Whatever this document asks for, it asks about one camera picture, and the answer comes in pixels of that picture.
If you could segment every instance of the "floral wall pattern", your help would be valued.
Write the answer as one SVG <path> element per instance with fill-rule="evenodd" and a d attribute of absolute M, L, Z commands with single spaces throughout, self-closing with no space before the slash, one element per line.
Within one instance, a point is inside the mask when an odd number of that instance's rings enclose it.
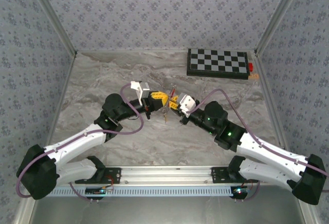
<path fill-rule="evenodd" d="M 76 50 L 255 48 L 279 0 L 50 0 Z"/>
<path fill-rule="evenodd" d="M 20 198 L 16 171 L 46 142 L 71 57 L 37 0 L 0 0 L 0 223 Z"/>
<path fill-rule="evenodd" d="M 329 0 L 294 0 L 261 56 L 291 150 L 319 155 L 327 172 L 328 28 Z M 329 223 L 329 194 L 322 195 L 318 210 Z"/>

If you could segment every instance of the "red object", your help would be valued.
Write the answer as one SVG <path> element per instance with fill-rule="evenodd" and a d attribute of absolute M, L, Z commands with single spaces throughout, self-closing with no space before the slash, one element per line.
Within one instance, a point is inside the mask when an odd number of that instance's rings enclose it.
<path fill-rule="evenodd" d="M 114 180 L 113 180 L 112 176 L 111 175 L 106 175 L 106 178 L 111 180 L 111 186 L 112 186 L 112 191 L 113 191 L 114 190 L 114 185 L 113 185 Z"/>
<path fill-rule="evenodd" d="M 252 63 L 248 63 L 248 65 L 249 65 L 249 71 L 252 72 L 253 71 L 253 65 L 252 65 Z"/>
<path fill-rule="evenodd" d="M 173 98 L 174 94 L 175 94 L 175 89 L 173 89 L 173 92 L 171 93 L 170 99 Z"/>

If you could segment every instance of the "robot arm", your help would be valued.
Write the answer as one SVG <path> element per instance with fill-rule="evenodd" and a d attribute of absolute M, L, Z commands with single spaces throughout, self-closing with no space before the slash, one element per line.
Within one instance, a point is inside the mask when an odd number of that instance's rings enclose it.
<path fill-rule="evenodd" d="M 150 92 L 147 83 L 131 82 L 131 88 L 136 90 L 138 98 L 130 101 L 130 104 L 140 114 L 145 113 L 148 119 L 152 112 L 162 108 L 168 100 L 168 95 L 163 95 L 157 91 Z M 56 185 L 78 179 L 103 177 L 104 165 L 97 158 L 67 164 L 86 150 L 114 138 L 116 134 L 105 133 L 105 131 L 120 132 L 122 126 L 119 122 L 136 115 L 119 94 L 111 94 L 106 97 L 102 109 L 94 124 L 83 131 L 62 142 L 44 148 L 34 145 L 27 151 L 17 171 L 17 177 L 34 158 L 50 152 L 47 156 L 36 161 L 22 176 L 21 182 L 34 199 L 45 197 Z"/>
<path fill-rule="evenodd" d="M 291 190 L 298 199 L 304 202 L 318 204 L 326 176 L 298 162 L 325 171 L 320 157 L 311 154 L 306 158 L 257 138 L 259 145 L 243 127 L 227 119 L 228 113 L 216 101 L 208 103 L 204 110 L 198 108 L 194 112 L 191 110 L 199 104 L 198 100 L 183 93 L 180 94 L 177 102 L 179 106 L 175 112 L 182 116 L 181 124 L 186 125 L 191 121 L 214 136 L 214 142 L 223 149 L 232 150 L 264 163 L 235 156 L 228 167 L 232 179 L 257 179 L 271 182 Z M 284 159 L 280 155 L 292 158 L 293 161 Z"/>
<path fill-rule="evenodd" d="M 315 155 L 306 158 L 293 154 L 261 139 L 259 139 L 261 145 L 258 145 L 243 127 L 227 119 L 228 113 L 216 101 L 208 103 L 204 110 L 198 108 L 191 112 L 199 101 L 187 94 L 180 94 L 169 100 L 168 95 L 163 92 L 151 92 L 147 83 L 132 82 L 131 88 L 136 90 L 138 99 L 130 101 L 130 104 L 139 113 L 145 113 L 148 119 L 152 112 L 169 104 L 169 107 L 182 117 L 181 124 L 186 125 L 188 122 L 192 122 L 214 136 L 214 142 L 223 149 L 232 150 L 264 163 L 235 156 L 228 167 L 232 180 L 256 179 L 270 182 L 291 190 L 297 198 L 307 203 L 318 203 L 326 177 L 297 162 L 301 161 L 324 170 L 321 158 Z M 28 150 L 17 176 L 34 158 L 54 150 L 34 163 L 22 177 L 23 185 L 34 199 L 45 197 L 56 185 L 90 178 L 98 182 L 98 179 L 104 176 L 105 167 L 96 157 L 68 163 L 84 151 L 114 138 L 115 133 L 122 130 L 119 122 L 136 115 L 119 94 L 109 95 L 105 99 L 102 109 L 94 124 L 80 133 L 57 144 L 44 148 L 35 145 Z M 104 133 L 106 130 L 115 133 Z M 63 147 L 62 145 L 68 141 L 71 143 Z M 276 153 L 294 158 L 296 162 L 285 160 L 266 150 L 264 146 L 271 148 Z"/>

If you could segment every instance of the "chessboard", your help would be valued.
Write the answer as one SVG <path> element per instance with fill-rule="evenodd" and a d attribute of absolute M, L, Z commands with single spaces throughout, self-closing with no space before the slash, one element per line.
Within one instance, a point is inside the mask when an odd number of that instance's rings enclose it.
<path fill-rule="evenodd" d="M 188 51 L 187 75 L 229 79 L 248 79 L 246 52 L 192 48 Z"/>

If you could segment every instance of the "gray marble surface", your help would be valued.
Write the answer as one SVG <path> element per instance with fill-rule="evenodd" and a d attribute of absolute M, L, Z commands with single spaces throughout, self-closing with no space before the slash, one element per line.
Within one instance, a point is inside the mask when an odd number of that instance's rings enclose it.
<path fill-rule="evenodd" d="M 259 80 L 232 80 L 186 76 L 186 52 L 89 52 L 79 53 L 69 79 L 62 110 L 51 143 L 61 141 L 90 125 L 101 111 L 105 98 L 119 93 L 130 81 L 148 82 L 151 90 L 169 92 L 173 85 L 199 100 L 215 88 L 224 89 L 247 124 L 260 138 L 277 144 L 261 92 Z M 126 90 L 135 99 L 133 90 Z M 214 94 L 240 124 L 225 97 Z M 182 126 L 179 117 L 169 113 L 167 123 L 162 112 L 145 117 L 144 128 L 129 136 L 118 135 L 94 147 L 76 160 L 95 155 L 105 165 L 224 165 L 234 153 L 221 149 L 213 137 L 193 124 Z M 132 131 L 139 120 L 121 122 L 122 131 Z"/>

